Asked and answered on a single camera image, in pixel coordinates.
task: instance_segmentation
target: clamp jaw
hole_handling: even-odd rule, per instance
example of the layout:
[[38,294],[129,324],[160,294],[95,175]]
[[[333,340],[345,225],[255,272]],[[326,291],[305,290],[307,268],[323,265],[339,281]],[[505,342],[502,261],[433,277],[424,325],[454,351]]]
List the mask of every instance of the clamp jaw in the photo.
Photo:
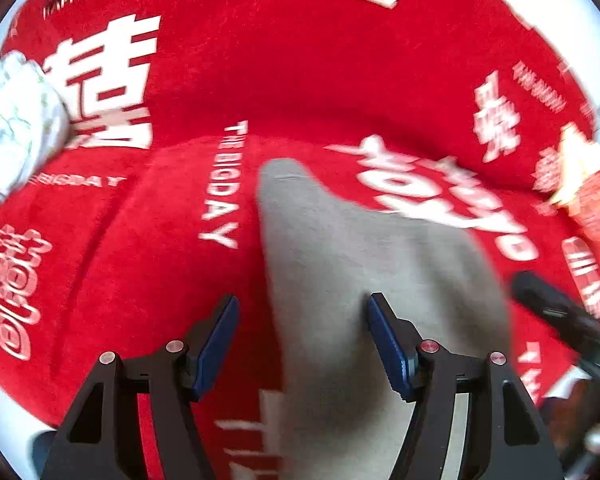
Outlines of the clamp jaw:
[[146,357],[104,352],[54,437],[42,480],[146,480],[138,394],[149,394],[166,480],[214,480],[189,406],[213,386],[238,325],[225,296],[184,341]]
[[557,331],[579,354],[578,366],[600,383],[600,322],[566,294],[526,270],[511,282],[513,298]]
[[[369,329],[389,381],[416,402],[390,480],[440,480],[456,393],[470,393],[459,480],[562,480],[560,462],[538,412],[506,357],[452,354],[397,319],[382,294],[366,304]],[[146,357],[104,352],[56,434],[42,480],[146,480],[137,395],[149,394],[166,480],[215,480],[190,402],[208,391],[238,323],[225,296],[184,341]]]
[[470,405],[459,480],[564,478],[540,415],[503,354],[466,357],[423,340],[379,293],[366,314],[392,388],[416,402],[390,480],[440,480],[461,393],[470,394]]

